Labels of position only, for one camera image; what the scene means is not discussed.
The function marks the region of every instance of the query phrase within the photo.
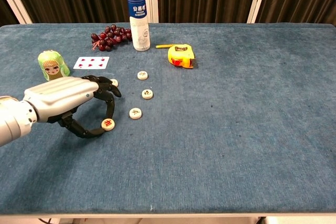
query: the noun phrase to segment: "playing card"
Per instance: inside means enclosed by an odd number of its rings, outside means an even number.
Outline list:
[[[110,57],[79,57],[73,69],[105,69]]]

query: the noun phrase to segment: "grapes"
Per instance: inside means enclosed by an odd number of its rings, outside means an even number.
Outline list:
[[[121,35],[121,39],[122,39],[123,41],[127,41],[127,36],[126,36],[126,34]]]
[[[92,50],[96,47],[100,51],[110,52],[113,46],[119,43],[128,43],[132,40],[132,31],[130,28],[117,27],[115,24],[105,27],[99,35],[91,34]]]
[[[107,37],[107,34],[106,34],[106,33],[101,33],[101,34],[100,34],[100,38],[105,39],[106,37]]]
[[[91,39],[94,40],[94,41],[98,41],[99,37],[98,37],[97,34],[91,34]]]
[[[99,50],[102,51],[102,52],[105,51],[105,46],[104,45],[99,45]]]
[[[116,36],[116,37],[115,37],[115,40],[116,40],[118,43],[120,43],[120,42],[121,42],[121,37],[120,37],[120,35]]]
[[[99,41],[99,44],[100,44],[100,45],[103,45],[103,46],[106,45],[106,40],[101,39],[101,40]]]
[[[129,41],[132,40],[132,34],[131,33],[126,33],[126,37]]]
[[[109,47],[112,47],[113,46],[113,41],[111,39],[108,39],[106,40],[106,44],[109,46]]]
[[[118,42],[114,38],[111,38],[111,41],[114,45],[118,44]]]

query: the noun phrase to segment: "white bottle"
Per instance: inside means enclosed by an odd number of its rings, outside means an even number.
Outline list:
[[[151,47],[146,1],[127,1],[130,14],[133,46],[137,51],[146,51]]]

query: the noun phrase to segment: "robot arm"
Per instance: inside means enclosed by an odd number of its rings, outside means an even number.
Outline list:
[[[0,97],[0,146],[28,134],[36,122],[58,122],[82,138],[103,134],[101,127],[85,130],[72,115],[80,105],[95,97],[106,102],[107,118],[112,118],[114,98],[108,91],[121,97],[118,88],[108,78],[62,77],[25,90],[22,101]]]

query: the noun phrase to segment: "green doll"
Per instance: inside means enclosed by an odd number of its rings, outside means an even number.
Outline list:
[[[38,56],[38,63],[47,81],[70,75],[70,70],[63,57],[56,51],[43,51]]]

